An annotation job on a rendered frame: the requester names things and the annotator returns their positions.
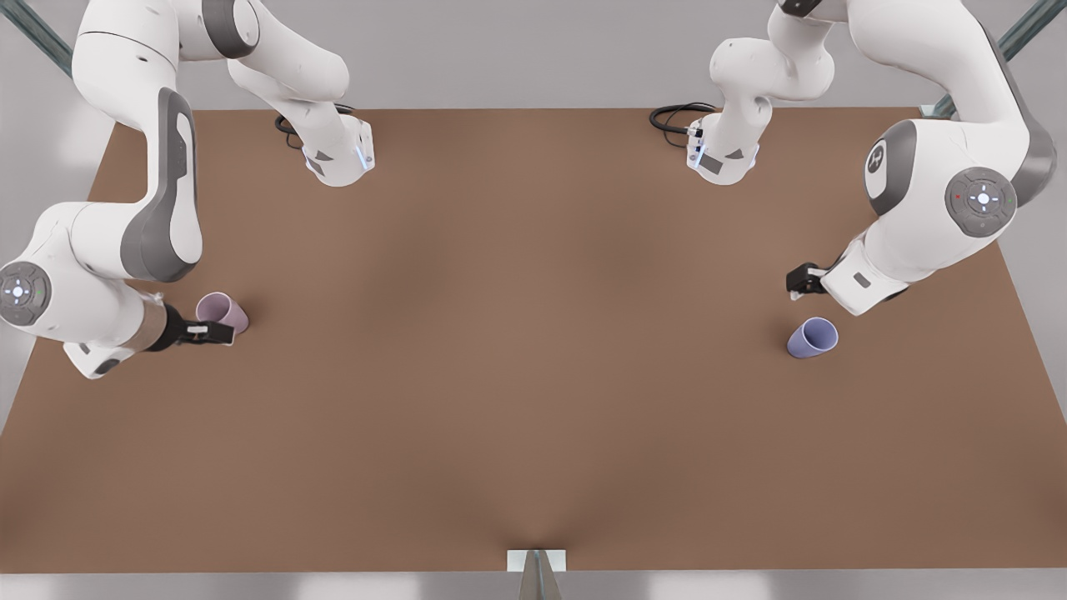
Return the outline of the purple cup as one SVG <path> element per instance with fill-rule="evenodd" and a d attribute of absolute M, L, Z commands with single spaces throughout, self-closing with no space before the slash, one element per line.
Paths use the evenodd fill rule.
<path fill-rule="evenodd" d="M 837 326 L 823 317 L 812 317 L 800 323 L 786 343 L 789 354 L 811 358 L 834 349 L 839 342 Z"/>

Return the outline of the pink cup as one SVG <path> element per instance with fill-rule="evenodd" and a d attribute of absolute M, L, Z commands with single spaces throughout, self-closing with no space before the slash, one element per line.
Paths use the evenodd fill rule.
<path fill-rule="evenodd" d="M 250 326 L 250 319 L 243 307 L 240 307 L 226 293 L 209 293 L 203 296 L 195 307 L 195 314 L 200 322 L 227 323 L 233 328 L 235 335 L 243 333 Z"/>

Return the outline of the silver frame post with foot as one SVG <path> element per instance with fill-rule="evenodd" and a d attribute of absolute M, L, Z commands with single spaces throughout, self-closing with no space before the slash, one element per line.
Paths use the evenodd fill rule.
<path fill-rule="evenodd" d="M 517 600 L 563 600 L 556 574 L 566 570 L 563 549 L 507 551 L 508 573 L 522 573 Z"/>

